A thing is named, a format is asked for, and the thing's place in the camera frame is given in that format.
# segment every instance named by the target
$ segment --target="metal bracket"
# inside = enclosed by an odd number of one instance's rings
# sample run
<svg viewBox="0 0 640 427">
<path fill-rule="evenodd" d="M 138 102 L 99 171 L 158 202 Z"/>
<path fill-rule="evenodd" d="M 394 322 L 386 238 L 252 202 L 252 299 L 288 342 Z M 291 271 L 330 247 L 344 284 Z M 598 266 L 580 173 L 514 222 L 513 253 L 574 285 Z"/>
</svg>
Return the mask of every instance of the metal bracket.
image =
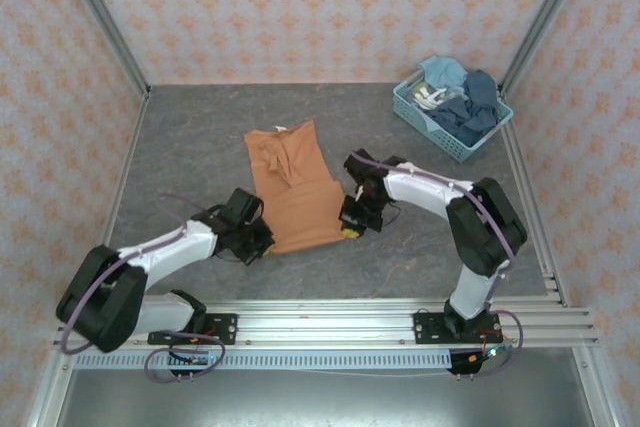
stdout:
<svg viewBox="0 0 640 427">
<path fill-rule="evenodd" d="M 236 332 L 238 330 L 237 314 L 205 314 L 205 325 L 207 335 L 211 335 L 224 345 L 234 345 L 236 343 Z M 163 332 L 151 332 L 147 337 L 149 345 L 193 345 L 191 339 L 174 337 Z M 201 345 L 215 345 L 215 342 L 202 340 Z"/>
<path fill-rule="evenodd" d="M 413 333 L 416 344 L 499 344 L 503 340 L 496 314 L 482 316 L 472 329 L 455 335 L 445 327 L 444 313 L 416 312 L 413 314 Z"/>
</svg>

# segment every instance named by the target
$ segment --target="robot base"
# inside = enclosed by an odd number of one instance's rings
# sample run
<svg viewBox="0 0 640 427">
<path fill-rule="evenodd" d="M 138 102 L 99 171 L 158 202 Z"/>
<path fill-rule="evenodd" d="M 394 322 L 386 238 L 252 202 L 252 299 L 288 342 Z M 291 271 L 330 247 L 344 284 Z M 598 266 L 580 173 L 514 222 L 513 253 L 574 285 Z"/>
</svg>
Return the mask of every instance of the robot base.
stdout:
<svg viewBox="0 0 640 427">
<path fill-rule="evenodd" d="M 222 341 L 224 345 L 235 345 L 238 330 L 237 314 L 205 314 L 204 326 L 205 331 L 200 332 L 201 334 L 215 337 Z M 196 345 L 191 339 L 174 337 L 164 332 L 151 332 L 147 338 L 147 342 L 149 345 Z M 213 345 L 214 343 L 208 340 L 200 340 L 197 344 Z"/>
<path fill-rule="evenodd" d="M 499 344 L 503 341 L 500 319 L 496 314 L 483 312 L 458 334 L 446 327 L 444 318 L 442 312 L 418 311 L 413 314 L 416 344 Z"/>
</svg>

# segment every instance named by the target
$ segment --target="patterned wallpaper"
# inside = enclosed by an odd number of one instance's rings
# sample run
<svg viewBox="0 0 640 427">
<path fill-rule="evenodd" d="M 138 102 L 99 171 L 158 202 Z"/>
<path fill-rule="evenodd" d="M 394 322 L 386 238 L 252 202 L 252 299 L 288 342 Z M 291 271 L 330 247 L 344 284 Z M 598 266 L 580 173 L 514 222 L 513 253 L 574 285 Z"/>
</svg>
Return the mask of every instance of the patterned wallpaper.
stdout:
<svg viewBox="0 0 640 427">
<path fill-rule="evenodd" d="M 106 0 L 151 84 L 398 81 L 434 53 L 500 78 L 543 0 Z"/>
<path fill-rule="evenodd" d="M 139 97 L 82 0 L 0 0 L 0 425 L 23 425 L 54 309 L 99 241 Z"/>
<path fill-rule="evenodd" d="M 567 0 L 510 96 L 572 301 L 640 419 L 640 0 Z"/>
</svg>

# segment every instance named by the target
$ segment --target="laundry basket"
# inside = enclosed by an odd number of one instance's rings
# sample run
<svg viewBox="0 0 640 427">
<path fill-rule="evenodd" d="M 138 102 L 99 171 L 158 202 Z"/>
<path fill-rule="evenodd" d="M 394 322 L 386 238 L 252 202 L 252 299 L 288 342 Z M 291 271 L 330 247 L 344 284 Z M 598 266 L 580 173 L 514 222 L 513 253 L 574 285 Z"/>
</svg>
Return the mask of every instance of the laundry basket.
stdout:
<svg viewBox="0 0 640 427">
<path fill-rule="evenodd" d="M 478 150 L 493 134 L 513 117 L 513 110 L 498 102 L 498 125 L 471 147 L 464 145 L 449 132 L 440 127 L 433 119 L 424 114 L 417 106 L 405 100 L 407 92 L 423 79 L 422 70 L 418 70 L 393 89 L 393 111 L 411 124 L 422 135 L 444 150 L 458 162 L 464 162 Z"/>
</svg>

